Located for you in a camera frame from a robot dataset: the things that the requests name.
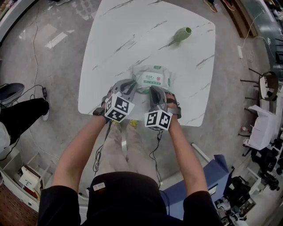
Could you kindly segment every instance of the green vase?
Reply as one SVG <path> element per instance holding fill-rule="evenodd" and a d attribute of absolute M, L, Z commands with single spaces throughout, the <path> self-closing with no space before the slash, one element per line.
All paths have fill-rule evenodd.
<path fill-rule="evenodd" d="M 182 41 L 188 38 L 191 35 L 191 29 L 189 27 L 182 27 L 181 29 L 177 30 L 174 34 L 175 41 Z"/>

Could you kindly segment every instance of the hand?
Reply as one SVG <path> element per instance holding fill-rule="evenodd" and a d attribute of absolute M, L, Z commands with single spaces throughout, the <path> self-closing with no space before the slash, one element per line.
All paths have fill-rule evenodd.
<path fill-rule="evenodd" d="M 175 97 L 172 94 L 169 94 L 169 93 L 166 93 L 166 98 L 176 100 Z M 173 109 L 177 109 L 178 108 L 178 106 L 176 104 L 174 104 L 174 103 L 169 103 L 169 104 L 167 104 L 167 106 L 169 108 L 173 108 Z M 173 115 L 172 116 L 170 127 L 171 127 L 172 124 L 175 124 L 175 123 L 179 123 L 177 115 Z"/>
<path fill-rule="evenodd" d="M 108 94 L 107 94 L 107 98 L 111 97 L 112 89 L 113 89 L 113 87 L 110 87 Z M 105 102 L 101 105 L 101 107 L 105 109 Z"/>

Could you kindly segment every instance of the white power strip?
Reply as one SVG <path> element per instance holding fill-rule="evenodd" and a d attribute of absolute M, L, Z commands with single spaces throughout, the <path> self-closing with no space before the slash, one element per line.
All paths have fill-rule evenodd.
<path fill-rule="evenodd" d="M 243 53 L 242 53 L 242 49 L 241 47 L 238 45 L 238 53 L 239 53 L 239 57 L 242 59 L 243 58 Z"/>

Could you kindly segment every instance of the white plastic package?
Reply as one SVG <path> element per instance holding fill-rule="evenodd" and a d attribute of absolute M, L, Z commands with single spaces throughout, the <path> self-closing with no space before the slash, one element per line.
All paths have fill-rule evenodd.
<path fill-rule="evenodd" d="M 137 81 L 137 92 L 147 94 L 154 85 L 170 90 L 175 74 L 162 66 L 139 65 L 131 68 L 132 79 Z"/>

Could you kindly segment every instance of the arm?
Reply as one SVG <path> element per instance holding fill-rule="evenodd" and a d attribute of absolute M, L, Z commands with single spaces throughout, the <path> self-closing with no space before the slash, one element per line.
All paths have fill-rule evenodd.
<path fill-rule="evenodd" d="M 167 98 L 174 99 L 174 97 L 169 94 Z M 169 107 L 176 108 L 177 106 L 170 103 Z M 173 115 L 171 119 L 169 133 L 175 148 L 181 173 L 184 177 L 187 195 L 189 196 L 198 191 L 208 191 L 203 168 L 194 154 L 191 145 L 188 143 L 176 115 Z"/>
<path fill-rule="evenodd" d="M 80 177 L 105 123 L 103 116 L 94 116 L 78 133 L 59 159 L 52 186 L 63 185 L 78 192 Z"/>

